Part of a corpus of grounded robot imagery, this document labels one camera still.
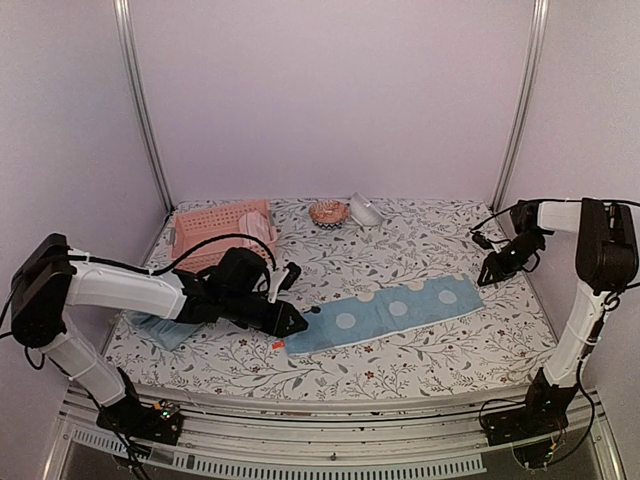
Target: purple wall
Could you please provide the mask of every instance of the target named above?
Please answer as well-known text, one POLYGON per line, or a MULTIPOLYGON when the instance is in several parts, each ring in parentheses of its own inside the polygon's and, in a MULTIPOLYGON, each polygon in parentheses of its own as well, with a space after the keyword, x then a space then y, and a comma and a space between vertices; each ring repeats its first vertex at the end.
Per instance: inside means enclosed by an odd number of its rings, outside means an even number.
MULTIPOLYGON (((640 3, 552 2, 507 205, 519 198, 640 200, 640 3)), ((640 212, 635 212, 640 231, 640 212)), ((556 234, 532 275, 560 332, 577 277, 575 237, 556 234)), ((640 478, 640 291, 623 296, 589 365, 628 478, 640 478)))
POLYGON ((133 2, 177 201, 489 200, 533 2, 133 2))
MULTIPOLYGON (((162 221, 111 2, 4 2, 0 15, 0 297, 44 237, 138 262, 162 221)), ((83 310, 94 341, 108 312, 83 310)), ((8 325, 5 322, 3 332, 8 325)), ((0 343, 0 478, 41 477, 65 392, 0 343)))

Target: white vent grille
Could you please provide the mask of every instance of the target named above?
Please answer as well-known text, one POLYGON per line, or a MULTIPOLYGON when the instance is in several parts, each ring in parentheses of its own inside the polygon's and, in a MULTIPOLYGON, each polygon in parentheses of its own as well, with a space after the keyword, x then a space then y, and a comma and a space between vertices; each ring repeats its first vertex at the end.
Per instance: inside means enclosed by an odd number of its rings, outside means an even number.
MULTIPOLYGON (((106 432, 75 427, 73 440, 106 453, 126 457, 122 444, 114 435, 106 432)), ((310 470, 308 467, 249 464, 174 452, 172 465, 157 466, 225 480, 437 480, 460 478, 487 471, 480 455, 404 465, 313 467, 313 470, 310 470)))

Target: robotic arm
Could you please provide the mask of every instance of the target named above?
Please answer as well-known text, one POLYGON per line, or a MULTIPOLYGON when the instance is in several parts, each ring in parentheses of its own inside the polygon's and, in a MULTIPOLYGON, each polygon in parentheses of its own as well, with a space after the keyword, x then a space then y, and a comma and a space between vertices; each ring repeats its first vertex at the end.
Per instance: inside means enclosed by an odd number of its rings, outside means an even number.
MULTIPOLYGON (((583 367, 595 348, 610 311, 619 304, 638 271, 638 248, 630 209, 616 202, 520 201, 511 211, 517 237, 485 259, 478 284, 489 285, 539 261, 545 236, 554 231, 578 235, 575 266, 578 288, 571 315, 552 357, 527 392, 524 406, 481 418, 489 443, 497 445, 566 428, 566 410, 580 386, 583 367)), ((483 248, 493 243, 478 231, 483 248)))
POLYGON ((137 310, 181 323, 224 317, 276 337, 307 328, 290 303, 277 299, 278 291, 299 276, 295 264, 271 274, 259 255, 244 248, 230 249, 219 265, 198 274, 173 270, 144 275, 110 263, 115 264, 70 249, 62 235, 50 235, 13 277, 11 331, 20 344, 40 350, 91 394, 100 406, 98 426, 126 437, 175 445, 182 417, 164 401, 142 405, 124 371, 96 352, 65 306, 137 310), (263 275, 269 288, 255 292, 263 275))

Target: laundry basket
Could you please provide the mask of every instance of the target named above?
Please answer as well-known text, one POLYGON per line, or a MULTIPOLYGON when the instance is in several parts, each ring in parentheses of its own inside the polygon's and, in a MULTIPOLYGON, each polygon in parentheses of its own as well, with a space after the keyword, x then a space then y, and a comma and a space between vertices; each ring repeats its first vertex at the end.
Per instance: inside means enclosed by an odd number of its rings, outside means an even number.
MULTIPOLYGON (((276 228, 273 226, 269 201, 252 200, 177 214, 175 218, 176 234, 173 248, 171 249, 171 258, 175 260, 191 247, 208 238, 226 233, 241 233, 240 218, 247 213, 255 211, 262 214, 271 224, 270 237, 260 238, 260 240, 266 243, 275 255, 278 235, 276 228)), ((180 262, 177 268, 194 273, 199 272, 206 267, 220 263, 225 252, 232 247, 246 247, 265 258, 265 260, 269 260, 267 253, 257 243, 250 241, 245 243, 242 238, 229 238, 202 247, 180 262)))

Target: floral pattern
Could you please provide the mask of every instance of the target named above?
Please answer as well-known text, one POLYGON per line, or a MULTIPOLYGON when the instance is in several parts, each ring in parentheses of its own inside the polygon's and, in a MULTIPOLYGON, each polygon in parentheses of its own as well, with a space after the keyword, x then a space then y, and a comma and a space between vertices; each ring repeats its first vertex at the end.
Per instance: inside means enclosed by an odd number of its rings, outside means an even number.
MULTIPOLYGON (((304 310, 421 278, 477 278, 486 252, 469 228, 489 215, 473 201, 378 199, 382 225, 325 231, 308 215, 315 199, 271 202, 280 264, 303 273, 282 298, 304 310)), ((178 212, 229 202, 187 202, 178 212)), ((502 238, 496 222, 486 231, 502 238)), ((150 266, 165 265, 170 221, 150 266)), ((294 400, 389 399, 520 384, 551 355, 554 338, 526 279, 479 288, 486 308, 468 316, 347 348, 289 357, 277 339, 226 320, 203 325, 172 352, 119 319, 107 358, 134 381, 218 395, 294 400)))

